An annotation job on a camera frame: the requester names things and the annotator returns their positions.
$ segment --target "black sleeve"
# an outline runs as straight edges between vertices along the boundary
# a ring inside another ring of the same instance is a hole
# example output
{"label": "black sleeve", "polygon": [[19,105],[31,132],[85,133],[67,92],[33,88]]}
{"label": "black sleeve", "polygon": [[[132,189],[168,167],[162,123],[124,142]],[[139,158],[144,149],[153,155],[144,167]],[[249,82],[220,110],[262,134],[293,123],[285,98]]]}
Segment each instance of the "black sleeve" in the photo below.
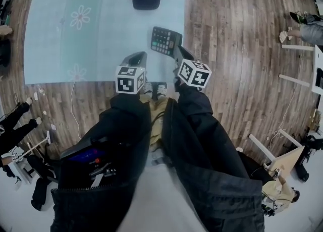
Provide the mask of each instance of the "black sleeve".
{"label": "black sleeve", "polygon": [[247,171],[222,125],[212,115],[208,97],[183,84],[178,105],[193,128],[213,168],[232,176],[249,178]]}

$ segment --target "person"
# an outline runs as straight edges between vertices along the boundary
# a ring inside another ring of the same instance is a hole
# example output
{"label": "person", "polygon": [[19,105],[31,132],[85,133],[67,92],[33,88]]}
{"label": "person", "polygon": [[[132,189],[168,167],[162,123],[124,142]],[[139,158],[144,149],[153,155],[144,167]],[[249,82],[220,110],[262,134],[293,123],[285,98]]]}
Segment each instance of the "person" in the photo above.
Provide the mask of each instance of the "person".
{"label": "person", "polygon": [[[40,117],[31,119],[28,124],[23,125],[14,130],[15,125],[20,117],[28,112],[32,98],[26,99],[26,102],[18,103],[16,109],[10,113],[5,119],[0,121],[0,156],[12,150],[24,137],[42,123]],[[9,165],[12,157],[1,158],[0,167]]]}
{"label": "person", "polygon": [[249,178],[208,97],[186,84],[177,90],[178,101],[166,84],[115,96],[71,148],[83,157],[81,145],[105,141],[115,173],[99,186],[91,163],[71,149],[61,155],[51,232],[264,231],[261,181]]}
{"label": "person", "polygon": [[288,28],[288,31],[282,31],[279,34],[281,43],[286,39],[291,40],[292,37],[301,38],[302,41],[310,44],[323,45],[323,21],[320,16],[304,13],[305,17],[290,12],[292,19],[300,24],[299,29]]}

